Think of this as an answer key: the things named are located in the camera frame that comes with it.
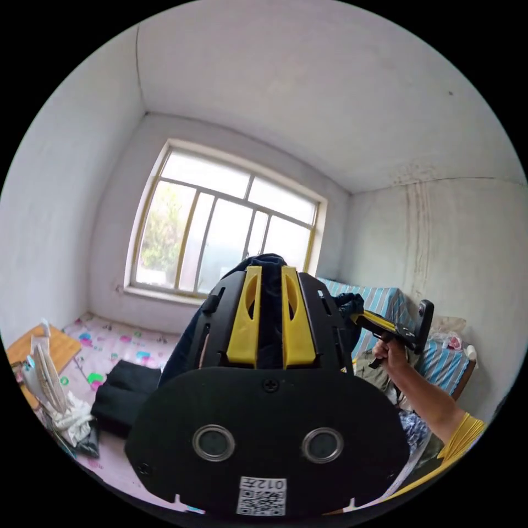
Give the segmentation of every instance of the dark jacket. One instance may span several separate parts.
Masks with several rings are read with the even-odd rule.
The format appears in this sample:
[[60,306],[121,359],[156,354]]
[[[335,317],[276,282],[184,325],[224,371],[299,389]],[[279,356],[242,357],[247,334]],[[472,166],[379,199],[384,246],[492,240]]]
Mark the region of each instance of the dark jacket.
[[[248,266],[262,267],[262,290],[260,325],[258,332],[257,368],[282,368],[282,297],[281,297],[281,267],[287,266],[279,255],[273,253],[249,257],[233,268],[224,277],[235,271],[244,271]],[[360,295],[346,293],[333,298],[348,328],[353,330],[350,353],[357,344],[361,329],[350,320],[350,314],[363,309],[363,298]],[[185,332],[170,356],[158,386],[160,387],[173,377],[186,371],[189,349],[193,341],[196,323],[200,317],[202,306],[193,315]]]

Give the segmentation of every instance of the hand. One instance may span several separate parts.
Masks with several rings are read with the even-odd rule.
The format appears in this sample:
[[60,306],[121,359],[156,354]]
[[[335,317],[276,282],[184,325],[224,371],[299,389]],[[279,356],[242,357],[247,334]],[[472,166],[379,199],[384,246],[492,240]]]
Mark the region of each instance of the hand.
[[381,366],[386,370],[400,370],[408,366],[405,346],[397,339],[385,343],[381,339],[372,349],[374,357],[381,359]]

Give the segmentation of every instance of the pink floral bed sheet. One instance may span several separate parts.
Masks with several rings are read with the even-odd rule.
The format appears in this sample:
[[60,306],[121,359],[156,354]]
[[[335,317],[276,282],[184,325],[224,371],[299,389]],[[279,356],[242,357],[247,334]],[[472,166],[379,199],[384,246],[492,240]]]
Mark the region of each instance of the pink floral bed sheet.
[[[163,369],[179,339],[178,335],[133,328],[91,313],[79,317],[63,332],[78,339],[82,348],[59,374],[60,382],[66,392],[70,390],[90,404],[94,403],[97,389],[119,360]],[[124,440],[102,431],[99,459],[80,454],[76,459],[106,484],[123,493],[168,509],[186,509],[178,496],[174,503],[168,503],[149,493],[136,477],[123,449]]]

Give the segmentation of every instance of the blue striped mattress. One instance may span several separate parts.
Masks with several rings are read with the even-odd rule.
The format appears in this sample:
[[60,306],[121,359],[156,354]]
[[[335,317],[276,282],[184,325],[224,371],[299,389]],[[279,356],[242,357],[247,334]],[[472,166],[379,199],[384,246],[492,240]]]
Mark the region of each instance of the blue striped mattress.
[[[365,310],[370,310],[392,322],[399,322],[406,326],[413,323],[407,309],[406,297],[399,288],[367,288],[317,278],[326,285],[332,296],[348,292],[359,293],[363,297]],[[372,333],[363,329],[352,353],[352,359],[365,350],[371,349],[376,342],[377,339]],[[425,379],[441,387],[447,393],[453,394],[468,364],[469,359],[464,352],[442,349],[441,343],[429,340],[416,369]]]

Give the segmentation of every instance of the yellow bracket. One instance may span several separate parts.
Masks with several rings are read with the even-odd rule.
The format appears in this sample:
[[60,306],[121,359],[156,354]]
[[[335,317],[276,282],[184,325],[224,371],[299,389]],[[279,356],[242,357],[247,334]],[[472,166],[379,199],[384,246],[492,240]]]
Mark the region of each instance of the yellow bracket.
[[[227,348],[230,363],[257,366],[261,285],[262,267],[248,266]],[[253,303],[253,317],[250,317],[249,309]]]
[[[281,268],[282,280],[282,354],[284,368],[312,365],[314,342],[306,314],[303,294],[293,267]],[[290,317],[290,306],[293,317]]]
[[368,326],[368,329],[370,329],[372,325],[376,325],[380,327],[381,330],[387,330],[392,333],[396,332],[396,326],[394,325],[394,323],[391,323],[391,321],[388,321],[387,319],[385,319],[381,315],[378,315],[377,313],[364,310],[363,313],[355,313],[350,316],[350,318],[355,324],[358,324],[358,319],[360,317],[364,317],[370,323],[370,325]]

